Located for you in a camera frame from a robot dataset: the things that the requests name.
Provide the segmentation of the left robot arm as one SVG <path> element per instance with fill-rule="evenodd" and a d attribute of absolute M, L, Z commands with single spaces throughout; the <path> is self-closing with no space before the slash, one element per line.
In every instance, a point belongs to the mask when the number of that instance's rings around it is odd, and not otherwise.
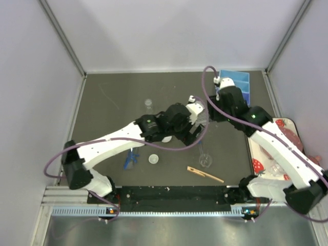
<path fill-rule="evenodd" d="M 176 103 L 166 111 L 143 115 L 99 139 L 79 144 L 73 140 L 67 142 L 67 152 L 62 155 L 61 164 L 69 189 L 86 189 L 97 194 L 105 203 L 113 202 L 116 198 L 115 184 L 109 176 L 94 170 L 97 164 L 121 152 L 161 142 L 171 136 L 189 146 L 204 130 L 199 125 L 194 132 L 190 131 L 204 112 L 205 108 L 199 102 L 187 105 Z"/>

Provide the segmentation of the small glass flask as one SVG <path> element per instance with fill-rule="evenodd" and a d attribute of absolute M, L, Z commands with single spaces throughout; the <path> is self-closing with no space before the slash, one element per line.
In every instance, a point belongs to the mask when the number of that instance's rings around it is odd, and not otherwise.
<path fill-rule="evenodd" d="M 145 100 L 145 108 L 147 114 L 153 114 L 153 103 L 151 99 L 148 98 Z"/>

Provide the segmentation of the strawberry pattern tray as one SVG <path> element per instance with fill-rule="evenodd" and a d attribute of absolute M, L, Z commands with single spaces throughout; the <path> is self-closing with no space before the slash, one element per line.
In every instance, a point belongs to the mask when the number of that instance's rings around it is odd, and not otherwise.
<path fill-rule="evenodd" d="M 273 118 L 278 127 L 285 127 L 298 135 L 295 123 L 289 118 Z M 266 179 L 290 180 L 284 169 L 263 149 L 250 138 L 248 139 L 252 168 L 256 176 Z"/>

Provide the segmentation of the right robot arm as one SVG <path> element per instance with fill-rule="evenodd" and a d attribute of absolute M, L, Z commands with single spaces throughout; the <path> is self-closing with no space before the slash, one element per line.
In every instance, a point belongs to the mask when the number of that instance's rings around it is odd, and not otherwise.
<path fill-rule="evenodd" d="M 327 171 L 308 159 L 279 129 L 272 116 L 260 106 L 248 106 L 242 91 L 228 85 L 215 87 L 209 96 L 210 119 L 228 121 L 254 141 L 283 168 L 289 180 L 250 175 L 239 183 L 239 197 L 246 203 L 257 197 L 286 202 L 305 215 L 327 195 Z"/>

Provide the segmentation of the blue plastic bin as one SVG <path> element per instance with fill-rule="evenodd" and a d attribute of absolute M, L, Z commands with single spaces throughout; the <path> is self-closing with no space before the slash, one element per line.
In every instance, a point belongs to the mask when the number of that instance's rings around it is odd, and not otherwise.
<path fill-rule="evenodd" d="M 248 106 L 250 105 L 250 74 L 248 72 L 220 70 L 218 75 L 221 78 L 228 77 L 232 79 L 235 86 L 241 90 Z"/>

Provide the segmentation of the pink plate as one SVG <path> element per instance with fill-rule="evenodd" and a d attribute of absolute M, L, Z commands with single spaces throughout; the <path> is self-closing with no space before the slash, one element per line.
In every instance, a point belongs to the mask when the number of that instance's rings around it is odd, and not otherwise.
<path fill-rule="evenodd" d="M 279 127 L 279 129 L 286 136 L 286 138 L 297 147 L 299 151 L 303 151 L 303 144 L 296 133 L 285 127 Z"/>

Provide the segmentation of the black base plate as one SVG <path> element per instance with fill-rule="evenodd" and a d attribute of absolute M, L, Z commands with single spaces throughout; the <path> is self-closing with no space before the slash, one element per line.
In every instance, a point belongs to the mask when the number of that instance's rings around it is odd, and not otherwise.
<path fill-rule="evenodd" d="M 105 199 L 124 212 L 227 211 L 249 201 L 237 187 L 225 186 L 123 186 Z"/>

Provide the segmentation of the small white crucible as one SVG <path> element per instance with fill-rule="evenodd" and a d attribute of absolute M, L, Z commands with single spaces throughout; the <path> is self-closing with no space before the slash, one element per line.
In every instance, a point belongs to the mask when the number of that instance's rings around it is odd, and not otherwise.
<path fill-rule="evenodd" d="M 149 156 L 149 158 L 148 158 L 148 161 L 149 161 L 149 163 L 151 163 L 151 164 L 157 164 L 158 163 L 158 161 L 159 161 L 159 157 L 158 157 L 158 155 L 156 155 L 156 154 L 151 154 L 150 156 Z"/>

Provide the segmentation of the glass beaker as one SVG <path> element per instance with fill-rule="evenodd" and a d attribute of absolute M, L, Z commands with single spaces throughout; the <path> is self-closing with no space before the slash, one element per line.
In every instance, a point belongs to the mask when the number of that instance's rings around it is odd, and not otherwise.
<path fill-rule="evenodd" d="M 209 154 L 203 153 L 199 157 L 199 163 L 203 168 L 208 168 L 212 164 L 212 157 Z"/>

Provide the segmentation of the wooden test tube clamp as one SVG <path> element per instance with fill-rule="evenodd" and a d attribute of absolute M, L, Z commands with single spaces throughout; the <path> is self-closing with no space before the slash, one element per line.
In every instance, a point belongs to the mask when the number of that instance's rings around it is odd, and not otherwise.
<path fill-rule="evenodd" d="M 199 175 L 199 176 L 201 176 L 201 177 L 206 177 L 206 178 L 213 179 L 213 180 L 215 180 L 215 181 L 218 181 L 219 183 L 224 183 L 224 180 L 222 180 L 222 179 L 220 179 L 220 178 L 218 178 L 218 177 L 216 177 L 216 176 L 213 176 L 213 175 L 211 175 L 211 174 L 208 174 L 208 173 L 206 173 L 206 172 L 203 172 L 203 171 L 201 171 L 201 170 L 198 170 L 198 169 L 195 169 L 195 168 L 193 168 L 193 167 L 190 167 L 190 166 L 187 166 L 187 171 L 188 171 L 188 172 L 191 172 L 191 173 L 193 173 L 193 174 Z"/>

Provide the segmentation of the red funnel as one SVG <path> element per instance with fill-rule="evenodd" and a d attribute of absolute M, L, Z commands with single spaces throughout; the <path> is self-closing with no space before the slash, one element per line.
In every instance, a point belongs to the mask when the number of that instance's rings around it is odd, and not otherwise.
<path fill-rule="evenodd" d="M 313 163 L 315 163 L 316 165 L 320 166 L 320 162 L 322 160 L 321 156 L 311 156 L 308 155 L 307 156 L 309 160 L 311 160 Z"/>

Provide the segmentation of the blue safety glasses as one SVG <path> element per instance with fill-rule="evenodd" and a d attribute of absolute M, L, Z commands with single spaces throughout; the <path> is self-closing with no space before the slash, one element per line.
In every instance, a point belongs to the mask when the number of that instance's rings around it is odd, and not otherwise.
<path fill-rule="evenodd" d="M 125 163 L 124 163 L 124 170 L 130 170 L 134 167 L 137 163 L 139 157 L 138 148 L 131 148 L 128 151 Z"/>

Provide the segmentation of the large white evaporating dish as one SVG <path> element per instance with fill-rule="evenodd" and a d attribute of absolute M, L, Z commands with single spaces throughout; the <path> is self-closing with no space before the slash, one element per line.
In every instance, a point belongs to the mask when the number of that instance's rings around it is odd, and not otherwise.
<path fill-rule="evenodd" d="M 167 137 L 165 137 L 163 140 L 162 140 L 162 142 L 163 143 L 168 143 L 168 142 L 170 142 L 172 140 L 172 136 L 167 136 Z"/>

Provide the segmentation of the clear test tube rack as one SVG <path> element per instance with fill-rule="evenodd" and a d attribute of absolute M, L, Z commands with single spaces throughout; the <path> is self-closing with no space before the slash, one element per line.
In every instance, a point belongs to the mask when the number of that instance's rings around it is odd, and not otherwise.
<path fill-rule="evenodd" d="M 195 121 L 195 126 L 196 127 L 198 127 L 198 126 L 206 127 L 210 121 L 211 120 L 209 119 L 209 116 L 208 116 L 208 110 L 207 110 L 207 108 L 204 108 L 203 111 L 198 114 L 197 119 Z"/>

